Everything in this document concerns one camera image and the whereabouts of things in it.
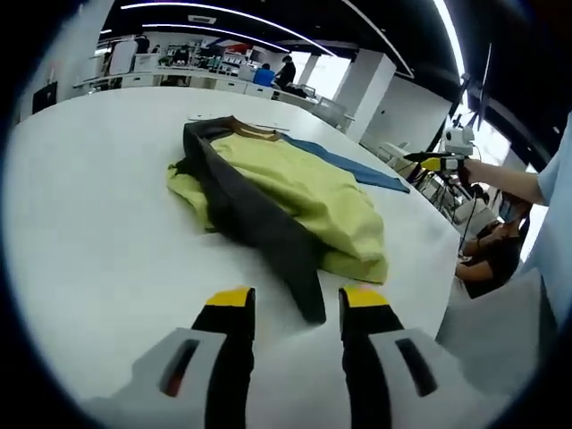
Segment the ceiling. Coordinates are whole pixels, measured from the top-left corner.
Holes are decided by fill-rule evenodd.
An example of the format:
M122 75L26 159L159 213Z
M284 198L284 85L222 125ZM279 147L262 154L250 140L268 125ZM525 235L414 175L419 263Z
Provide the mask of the ceiling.
M102 38L141 32L142 24L189 24L187 15L195 14L216 18L216 28L277 45L295 39L280 29L229 13L180 6L121 10L122 5L144 1L117 0L105 23L105 29L112 29L113 33ZM337 55L353 57L356 49L328 46L327 41L349 42L350 46L382 51L398 65L398 72L408 73L379 34L342 0L198 0L195 3L226 7L278 23L307 38L325 41ZM412 81L449 100L458 96L455 58L433 0L352 0L352 3L383 30L413 70ZM488 109L487 120L514 145L522 146L523 155L531 152L526 147L533 149L532 158L553 154L561 137L553 127L564 129L572 101L569 81L572 31L566 19L572 16L572 2L445 0L445 3L458 34L466 70L477 80L484 76L492 43L488 92L494 100L492 106L500 108ZM293 49L322 53L307 44ZM539 164L538 159L531 161Z

